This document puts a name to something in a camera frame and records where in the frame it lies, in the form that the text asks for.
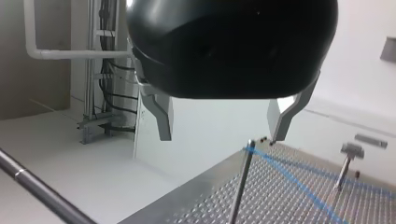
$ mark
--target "white pipe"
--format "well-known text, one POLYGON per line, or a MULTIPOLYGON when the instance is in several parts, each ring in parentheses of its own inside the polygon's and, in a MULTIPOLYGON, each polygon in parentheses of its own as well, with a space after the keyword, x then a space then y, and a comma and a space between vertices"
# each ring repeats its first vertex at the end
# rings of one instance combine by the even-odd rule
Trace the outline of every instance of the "white pipe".
POLYGON ((24 0, 26 50, 30 57, 41 60, 128 58, 128 51, 37 49, 35 43, 35 1, 24 0))

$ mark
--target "black robot head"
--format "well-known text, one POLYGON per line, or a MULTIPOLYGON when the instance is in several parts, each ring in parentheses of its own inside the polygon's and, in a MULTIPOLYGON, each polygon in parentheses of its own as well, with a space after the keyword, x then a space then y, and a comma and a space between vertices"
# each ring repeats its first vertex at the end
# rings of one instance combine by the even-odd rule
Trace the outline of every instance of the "black robot head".
POLYGON ((134 56, 155 88, 192 99, 269 99, 318 78, 336 0, 134 0, 134 56))

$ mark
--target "metal pole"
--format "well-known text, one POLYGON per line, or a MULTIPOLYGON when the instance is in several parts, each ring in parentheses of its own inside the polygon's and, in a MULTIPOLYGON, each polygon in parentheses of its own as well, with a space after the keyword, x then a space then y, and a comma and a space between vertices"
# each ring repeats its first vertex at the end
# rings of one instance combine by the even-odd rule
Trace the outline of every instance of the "metal pole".
POLYGON ((0 148, 0 169, 23 186, 40 202, 67 224, 95 224, 73 204, 68 202, 54 189, 20 165, 0 148))
MULTIPOLYGON (((255 146, 256 146, 255 141, 253 141, 253 140, 248 141, 247 148, 254 148, 255 146)), ((239 206, 241 204, 242 195, 244 194, 245 185, 246 185, 246 182, 248 179, 248 169, 250 167, 252 158, 253 158, 253 152, 250 150, 247 150, 245 159, 244 159, 244 164, 242 167, 241 179, 239 181, 238 189, 237 189, 235 198, 233 200, 233 207, 231 209, 229 224, 234 224, 236 221, 236 218, 238 217, 239 206)))
POLYGON ((343 187, 344 180, 346 179, 350 162, 351 162, 351 159, 349 157, 346 157, 346 160, 344 161, 343 168, 341 169, 341 174, 338 176, 337 183, 335 184, 335 188, 338 190, 341 190, 343 187))
MULTIPOLYGON (((104 30, 109 30, 110 32, 113 32, 114 35, 110 38, 107 37, 106 39, 110 38, 110 42, 114 41, 114 49, 112 50, 116 50, 117 49, 117 40, 118 40, 118 33, 117 33, 117 23, 119 18, 119 14, 118 14, 118 3, 119 1, 108 1, 109 3, 109 16, 108 16, 108 26, 107 24, 105 24, 104 26, 104 30)), ((111 73, 113 74, 117 74, 116 71, 114 69, 112 69, 111 66, 109 66, 109 69, 111 71, 111 73)), ((110 76, 110 78, 107 80, 107 84, 106 84, 106 90, 108 92, 113 92, 115 89, 115 82, 114 79, 112 78, 112 76, 110 76)), ((110 101, 110 103, 112 103, 113 105, 117 105, 118 102, 122 102, 122 99, 117 99, 112 97, 111 95, 107 96, 107 100, 110 101)), ((113 109, 111 107, 107 107, 106 112, 110 112, 113 113, 113 109)), ((113 131, 109 130, 109 129, 105 129, 105 134, 107 136, 112 136, 113 135, 113 131)))
MULTIPOLYGON (((94 16, 95 16, 95 3, 94 0, 88 1, 88 41, 87 49, 94 49, 94 16)), ((92 113, 94 110, 93 104, 93 74, 94 74, 94 59, 88 59, 85 65, 85 105, 84 105, 84 115, 85 119, 92 119, 92 113)), ((84 128, 82 143, 88 144, 91 142, 91 129, 89 127, 84 128)))

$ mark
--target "metal bracket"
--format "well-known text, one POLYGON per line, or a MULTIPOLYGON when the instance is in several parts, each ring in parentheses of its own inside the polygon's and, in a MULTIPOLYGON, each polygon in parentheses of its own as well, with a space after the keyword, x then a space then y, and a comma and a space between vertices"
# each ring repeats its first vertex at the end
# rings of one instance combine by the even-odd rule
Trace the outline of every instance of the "metal bracket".
POLYGON ((99 79, 111 79, 113 74, 94 74, 93 79, 94 80, 99 80, 99 79))
POLYGON ((113 115, 109 112, 102 113, 102 114, 97 114, 95 119, 84 118, 84 120, 78 124, 78 128, 84 129, 87 127, 95 127, 102 124, 112 123, 120 120, 122 120, 122 117, 120 115, 113 115))
POLYGON ((136 57, 133 57, 133 60, 142 103, 157 120, 160 140, 172 141, 174 118, 172 98, 145 82, 142 63, 136 57))
POLYGON ((308 105, 317 82, 295 96, 270 100, 267 120, 273 143, 286 139, 291 120, 308 105))
POLYGON ((352 143, 343 144, 341 152, 346 154, 350 159, 364 159, 364 150, 361 146, 352 143))

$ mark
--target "blue line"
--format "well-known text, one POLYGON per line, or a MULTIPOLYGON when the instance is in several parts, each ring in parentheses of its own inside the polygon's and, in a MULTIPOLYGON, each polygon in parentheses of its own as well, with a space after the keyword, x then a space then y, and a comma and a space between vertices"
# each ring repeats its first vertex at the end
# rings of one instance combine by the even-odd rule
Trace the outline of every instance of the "blue line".
POLYGON ((271 164, 274 168, 276 168, 283 176, 285 176, 290 182, 293 182, 294 184, 297 185, 297 187, 306 194, 313 202, 314 204, 320 209, 320 210, 325 210, 329 217, 331 219, 334 219, 337 223, 344 223, 347 224, 346 221, 343 221, 339 216, 337 216, 332 208, 328 206, 326 203, 321 201, 314 193, 311 192, 311 190, 301 183, 294 175, 288 172, 285 168, 283 168, 279 163, 274 161, 271 157, 269 157, 267 154, 255 150, 254 148, 247 148, 247 151, 252 152, 256 155, 262 156, 263 159, 265 159, 269 164, 271 164))
MULTIPOLYGON (((305 164, 302 164, 300 162, 288 161, 288 160, 281 159, 279 157, 271 156, 271 155, 268 155, 268 154, 266 154, 266 156, 269 159, 273 160, 273 161, 278 161, 278 162, 283 163, 283 164, 287 164, 287 165, 295 166, 297 168, 305 169, 305 170, 310 171, 310 172, 312 172, 312 173, 314 173, 316 175, 323 175, 323 176, 325 176, 327 178, 333 179, 334 181, 336 181, 338 179, 338 175, 335 175, 335 174, 332 174, 332 173, 329 173, 329 172, 325 172, 325 171, 321 171, 321 170, 319 170, 319 169, 317 169, 315 167, 312 167, 312 166, 309 166, 309 165, 305 165, 305 164)), ((363 188, 363 189, 371 188, 371 189, 373 189, 374 193, 383 194, 385 196, 388 196, 392 200, 396 199, 396 194, 391 192, 391 191, 389 191, 389 190, 387 190, 387 189, 381 189, 381 188, 378 188, 378 187, 374 187, 372 185, 364 184, 364 183, 357 182, 357 181, 352 181, 350 179, 346 179, 344 184, 356 184, 356 187, 363 188)))

